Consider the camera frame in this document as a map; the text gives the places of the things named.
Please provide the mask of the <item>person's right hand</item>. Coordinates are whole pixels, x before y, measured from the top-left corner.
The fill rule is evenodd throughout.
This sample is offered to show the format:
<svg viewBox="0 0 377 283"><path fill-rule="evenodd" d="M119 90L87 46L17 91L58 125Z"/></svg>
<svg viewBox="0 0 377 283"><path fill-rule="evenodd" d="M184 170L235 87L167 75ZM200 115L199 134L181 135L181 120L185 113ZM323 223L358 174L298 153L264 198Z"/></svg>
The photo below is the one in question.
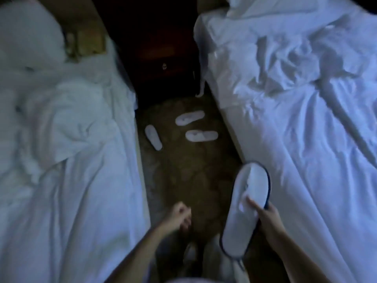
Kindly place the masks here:
<svg viewBox="0 0 377 283"><path fill-rule="evenodd" d="M257 214L267 241L271 246L275 245L279 242L279 237L286 233L279 212L273 205L269 205L265 213Z"/></svg>

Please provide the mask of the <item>person's left hand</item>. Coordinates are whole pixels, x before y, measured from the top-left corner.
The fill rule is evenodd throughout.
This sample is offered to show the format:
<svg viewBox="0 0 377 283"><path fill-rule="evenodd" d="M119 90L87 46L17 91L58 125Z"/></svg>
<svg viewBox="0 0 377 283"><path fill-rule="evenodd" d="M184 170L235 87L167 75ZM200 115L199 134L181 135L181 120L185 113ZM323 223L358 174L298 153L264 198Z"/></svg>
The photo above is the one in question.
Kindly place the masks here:
<svg viewBox="0 0 377 283"><path fill-rule="evenodd" d="M172 206L172 209L167 213L161 223L162 230L167 235L179 230L177 229L177 203Z"/></svg>

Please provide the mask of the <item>white slipper with blue trim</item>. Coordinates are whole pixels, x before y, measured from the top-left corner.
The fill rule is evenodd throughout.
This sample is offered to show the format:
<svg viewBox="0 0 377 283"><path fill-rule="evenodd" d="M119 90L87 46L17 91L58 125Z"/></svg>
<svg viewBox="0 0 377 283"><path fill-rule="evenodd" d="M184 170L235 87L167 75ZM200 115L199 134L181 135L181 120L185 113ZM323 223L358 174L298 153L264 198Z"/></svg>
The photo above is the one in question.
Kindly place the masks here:
<svg viewBox="0 0 377 283"><path fill-rule="evenodd" d="M250 161L240 168L233 183L230 208L220 236L220 246L231 259L244 257L259 221L257 212L247 199L266 208L270 193L270 175L261 163Z"/></svg>

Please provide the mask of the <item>person's left forearm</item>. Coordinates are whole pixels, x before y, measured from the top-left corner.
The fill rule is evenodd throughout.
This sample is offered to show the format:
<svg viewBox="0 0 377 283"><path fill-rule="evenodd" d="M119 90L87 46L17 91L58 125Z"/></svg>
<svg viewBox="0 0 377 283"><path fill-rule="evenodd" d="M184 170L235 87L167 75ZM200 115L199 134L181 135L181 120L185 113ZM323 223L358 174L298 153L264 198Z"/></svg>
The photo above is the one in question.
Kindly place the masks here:
<svg viewBox="0 0 377 283"><path fill-rule="evenodd" d="M167 221L150 228L104 283L143 283L159 244L177 229Z"/></svg>

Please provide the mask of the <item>person's right forearm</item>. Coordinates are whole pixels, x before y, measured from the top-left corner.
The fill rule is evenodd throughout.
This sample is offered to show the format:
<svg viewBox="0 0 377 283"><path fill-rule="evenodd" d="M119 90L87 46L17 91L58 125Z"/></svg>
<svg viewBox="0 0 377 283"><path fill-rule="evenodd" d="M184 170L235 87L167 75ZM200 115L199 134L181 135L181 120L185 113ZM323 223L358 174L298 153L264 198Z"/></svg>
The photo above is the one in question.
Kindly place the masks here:
<svg viewBox="0 0 377 283"><path fill-rule="evenodd" d="M331 283L316 263L282 229L263 228L292 283Z"/></svg>

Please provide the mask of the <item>person's white left shoe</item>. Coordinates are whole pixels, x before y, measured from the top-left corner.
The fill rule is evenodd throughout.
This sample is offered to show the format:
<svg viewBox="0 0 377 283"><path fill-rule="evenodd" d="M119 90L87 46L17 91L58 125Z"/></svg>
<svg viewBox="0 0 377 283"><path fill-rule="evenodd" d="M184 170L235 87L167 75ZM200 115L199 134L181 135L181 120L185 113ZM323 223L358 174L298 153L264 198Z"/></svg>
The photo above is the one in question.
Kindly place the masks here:
<svg viewBox="0 0 377 283"><path fill-rule="evenodd" d="M182 264L187 266L198 261L199 247L196 242L189 242L183 254Z"/></svg>

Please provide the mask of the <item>person's white shoe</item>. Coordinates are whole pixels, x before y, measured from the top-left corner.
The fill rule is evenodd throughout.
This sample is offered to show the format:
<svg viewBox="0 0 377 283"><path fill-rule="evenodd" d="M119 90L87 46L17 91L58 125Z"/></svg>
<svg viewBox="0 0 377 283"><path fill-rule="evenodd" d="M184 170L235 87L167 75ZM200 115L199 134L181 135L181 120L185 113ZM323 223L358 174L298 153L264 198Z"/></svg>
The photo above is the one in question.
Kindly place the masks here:
<svg viewBox="0 0 377 283"><path fill-rule="evenodd" d="M250 283L243 263L230 259L222 251L219 233L204 247L202 277L221 283Z"/></svg>
<svg viewBox="0 0 377 283"><path fill-rule="evenodd" d="M189 242L183 254L182 264L187 266L198 261L199 247L196 242Z"/></svg>

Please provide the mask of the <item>person's white right shoe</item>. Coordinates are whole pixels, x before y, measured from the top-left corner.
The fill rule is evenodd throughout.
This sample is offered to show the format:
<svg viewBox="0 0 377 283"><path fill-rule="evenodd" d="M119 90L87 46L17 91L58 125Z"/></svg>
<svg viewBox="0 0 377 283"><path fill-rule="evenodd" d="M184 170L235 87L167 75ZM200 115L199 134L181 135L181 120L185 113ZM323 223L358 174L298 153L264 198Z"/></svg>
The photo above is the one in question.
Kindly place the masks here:
<svg viewBox="0 0 377 283"><path fill-rule="evenodd" d="M219 233L204 247L202 277L221 283L250 283L243 263L230 259L222 251Z"/></svg>

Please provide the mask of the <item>white bed with crumpled duvet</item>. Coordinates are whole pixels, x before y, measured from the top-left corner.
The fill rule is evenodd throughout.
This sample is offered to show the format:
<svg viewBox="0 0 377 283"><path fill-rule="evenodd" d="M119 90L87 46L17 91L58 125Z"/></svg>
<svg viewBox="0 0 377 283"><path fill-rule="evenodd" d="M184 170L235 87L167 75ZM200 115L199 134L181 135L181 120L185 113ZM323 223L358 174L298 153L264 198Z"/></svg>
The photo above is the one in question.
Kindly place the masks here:
<svg viewBox="0 0 377 283"><path fill-rule="evenodd" d="M377 15L351 4L194 26L208 83L242 160L333 282L377 283Z"/></svg>

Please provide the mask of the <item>white bed with rumpled sheet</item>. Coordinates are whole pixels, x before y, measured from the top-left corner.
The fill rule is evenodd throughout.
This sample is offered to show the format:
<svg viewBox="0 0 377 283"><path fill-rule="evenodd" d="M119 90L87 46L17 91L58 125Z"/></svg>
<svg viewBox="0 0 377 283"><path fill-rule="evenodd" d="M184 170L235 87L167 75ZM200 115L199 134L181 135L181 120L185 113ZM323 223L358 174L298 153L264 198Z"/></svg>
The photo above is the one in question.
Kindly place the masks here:
<svg viewBox="0 0 377 283"><path fill-rule="evenodd" d="M0 283L104 283L150 226L116 48L0 73Z"/></svg>

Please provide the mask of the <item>dark wooden nightstand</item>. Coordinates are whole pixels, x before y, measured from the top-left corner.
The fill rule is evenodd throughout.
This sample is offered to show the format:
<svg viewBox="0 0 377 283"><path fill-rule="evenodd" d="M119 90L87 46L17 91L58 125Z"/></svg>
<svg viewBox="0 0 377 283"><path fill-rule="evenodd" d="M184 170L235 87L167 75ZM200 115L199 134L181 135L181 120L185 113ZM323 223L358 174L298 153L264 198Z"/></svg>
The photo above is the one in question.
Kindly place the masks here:
<svg viewBox="0 0 377 283"><path fill-rule="evenodd" d="M122 39L120 57L138 96L164 95L183 84L199 90L199 52L193 26L160 26L140 30Z"/></svg>

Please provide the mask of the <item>white pillow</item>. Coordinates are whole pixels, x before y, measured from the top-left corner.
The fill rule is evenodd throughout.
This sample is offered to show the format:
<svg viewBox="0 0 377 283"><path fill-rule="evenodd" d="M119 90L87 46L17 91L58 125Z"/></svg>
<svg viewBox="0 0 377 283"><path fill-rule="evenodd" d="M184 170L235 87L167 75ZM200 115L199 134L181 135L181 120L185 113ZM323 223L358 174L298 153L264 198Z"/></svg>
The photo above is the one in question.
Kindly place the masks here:
<svg viewBox="0 0 377 283"><path fill-rule="evenodd" d="M227 18L245 19L269 15L310 14L352 6L351 0L227 0Z"/></svg>
<svg viewBox="0 0 377 283"><path fill-rule="evenodd" d="M47 70L66 59L64 34L38 0L0 5L0 69Z"/></svg>

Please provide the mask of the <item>tan cushion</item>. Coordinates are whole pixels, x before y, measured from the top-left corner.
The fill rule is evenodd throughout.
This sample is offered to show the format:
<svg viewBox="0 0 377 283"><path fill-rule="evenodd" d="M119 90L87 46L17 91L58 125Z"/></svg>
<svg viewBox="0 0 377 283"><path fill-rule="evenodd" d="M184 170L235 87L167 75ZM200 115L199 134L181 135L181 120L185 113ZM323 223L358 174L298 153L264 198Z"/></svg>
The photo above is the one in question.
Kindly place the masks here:
<svg viewBox="0 0 377 283"><path fill-rule="evenodd" d="M106 34L97 27L78 27L64 32L65 52L72 61L106 54Z"/></svg>

